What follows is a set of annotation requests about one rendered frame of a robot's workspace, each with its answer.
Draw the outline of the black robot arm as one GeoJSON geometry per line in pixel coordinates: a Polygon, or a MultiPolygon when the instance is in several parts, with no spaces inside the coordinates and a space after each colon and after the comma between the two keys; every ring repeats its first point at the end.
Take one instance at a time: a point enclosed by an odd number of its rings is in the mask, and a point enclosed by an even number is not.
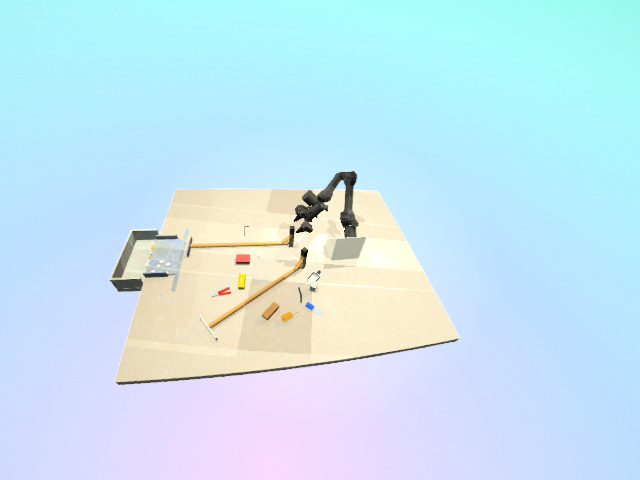
{"type": "MultiPolygon", "coordinates": [[[[346,186],[345,188],[345,204],[344,211],[340,212],[340,221],[342,223],[344,230],[344,237],[358,237],[356,227],[359,226],[358,221],[355,219],[355,214],[353,212],[353,195],[354,195],[354,185],[356,185],[358,179],[358,175],[355,171],[352,172],[339,172],[335,174],[335,177],[329,182],[327,187],[323,189],[321,192],[317,194],[317,196],[311,191],[308,190],[303,196],[302,200],[311,206],[312,210],[318,215],[323,210],[328,212],[328,205],[325,205],[325,202],[329,202],[333,196],[333,191],[338,186],[340,181],[344,181],[346,186]],[[352,226],[349,226],[352,225],[352,226]]],[[[310,214],[308,211],[308,206],[304,207],[301,205],[297,205],[295,208],[296,215],[303,217],[304,219],[310,214]]]]}

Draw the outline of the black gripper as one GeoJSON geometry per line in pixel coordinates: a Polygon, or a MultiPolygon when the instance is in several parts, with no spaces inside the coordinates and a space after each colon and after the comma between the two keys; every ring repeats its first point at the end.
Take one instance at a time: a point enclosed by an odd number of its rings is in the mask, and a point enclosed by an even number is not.
{"type": "MultiPolygon", "coordinates": [[[[309,232],[311,233],[313,231],[312,225],[309,223],[312,222],[313,218],[317,218],[317,214],[312,210],[312,208],[309,206],[308,211],[310,211],[310,214],[304,219],[304,222],[301,224],[301,227],[299,229],[296,230],[295,233],[301,233],[301,232],[309,232]]],[[[302,219],[303,217],[300,217],[299,215],[296,215],[295,219],[293,220],[293,222],[296,222],[300,219],[302,219]]]]}

